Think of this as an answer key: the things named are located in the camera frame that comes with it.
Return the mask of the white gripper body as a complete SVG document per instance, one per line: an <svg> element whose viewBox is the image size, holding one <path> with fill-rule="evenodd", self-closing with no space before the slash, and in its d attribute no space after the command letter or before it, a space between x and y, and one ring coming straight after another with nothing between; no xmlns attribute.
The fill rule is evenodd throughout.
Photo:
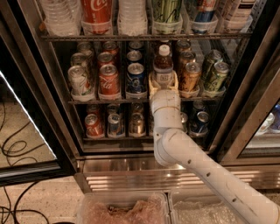
<svg viewBox="0 0 280 224"><path fill-rule="evenodd" d="M177 109L180 110L179 94L170 89L158 90L150 98L150 109L153 115L161 109Z"/></svg>

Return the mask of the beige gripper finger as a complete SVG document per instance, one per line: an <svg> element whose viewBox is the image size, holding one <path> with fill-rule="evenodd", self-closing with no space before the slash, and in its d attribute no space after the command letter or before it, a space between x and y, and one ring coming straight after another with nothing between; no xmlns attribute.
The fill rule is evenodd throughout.
<svg viewBox="0 0 280 224"><path fill-rule="evenodd" d="M179 92L179 81L178 81L177 73L175 71L172 71L172 75L173 75L173 81L172 81L172 84L169 86L169 89L174 91L175 93L178 93Z"/></svg>
<svg viewBox="0 0 280 224"><path fill-rule="evenodd" d="M150 72L148 76L150 98L152 98L154 94L158 91L158 87L155 86L152 75L153 72Z"/></svg>

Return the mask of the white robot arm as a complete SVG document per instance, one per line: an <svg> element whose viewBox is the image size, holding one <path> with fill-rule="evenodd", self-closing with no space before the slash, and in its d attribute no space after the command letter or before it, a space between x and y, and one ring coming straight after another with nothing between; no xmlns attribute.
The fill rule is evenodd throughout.
<svg viewBox="0 0 280 224"><path fill-rule="evenodd" d="M246 224L280 224L280 206L212 160L184 131L178 84L162 88L148 75L154 156L190 169Z"/></svg>

